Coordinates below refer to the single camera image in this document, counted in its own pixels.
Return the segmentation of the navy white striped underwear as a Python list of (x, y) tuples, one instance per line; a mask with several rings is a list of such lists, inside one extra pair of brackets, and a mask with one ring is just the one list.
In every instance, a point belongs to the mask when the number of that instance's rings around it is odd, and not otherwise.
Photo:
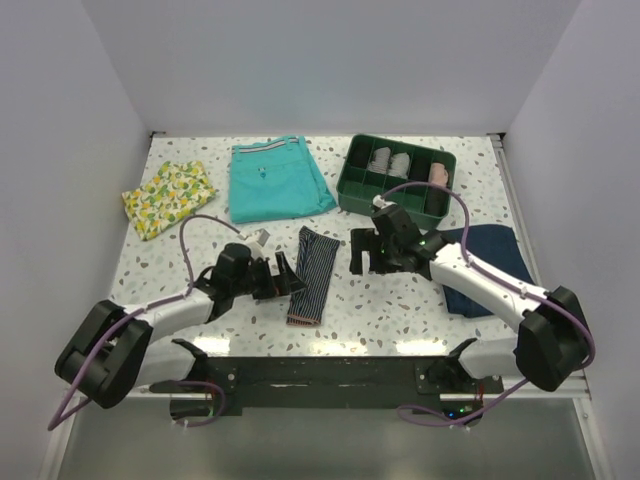
[(286, 323), (310, 327), (322, 322), (340, 241), (306, 226), (299, 231), (296, 275), (306, 287), (291, 296)]

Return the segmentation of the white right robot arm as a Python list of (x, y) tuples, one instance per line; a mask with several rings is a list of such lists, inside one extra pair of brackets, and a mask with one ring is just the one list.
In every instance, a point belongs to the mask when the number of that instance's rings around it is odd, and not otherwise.
[(417, 274), (478, 303), (516, 335), (464, 341), (429, 368), (431, 380), (466, 393), (486, 377), (520, 375), (553, 392), (593, 360), (593, 337), (572, 291), (519, 280), (445, 232), (421, 232), (394, 202), (376, 200), (371, 220), (372, 227), (350, 233), (352, 274)]

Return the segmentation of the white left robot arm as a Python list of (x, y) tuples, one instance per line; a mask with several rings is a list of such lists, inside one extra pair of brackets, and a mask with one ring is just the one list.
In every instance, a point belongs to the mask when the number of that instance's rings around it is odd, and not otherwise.
[(285, 255), (278, 252), (275, 259), (276, 275), (269, 260), (255, 256), (248, 245), (229, 243), (187, 293), (138, 306), (96, 303), (58, 357), (55, 374), (77, 382), (77, 389), (100, 407), (114, 407), (139, 383), (153, 342), (218, 319), (240, 296), (268, 300), (303, 291), (306, 284)]

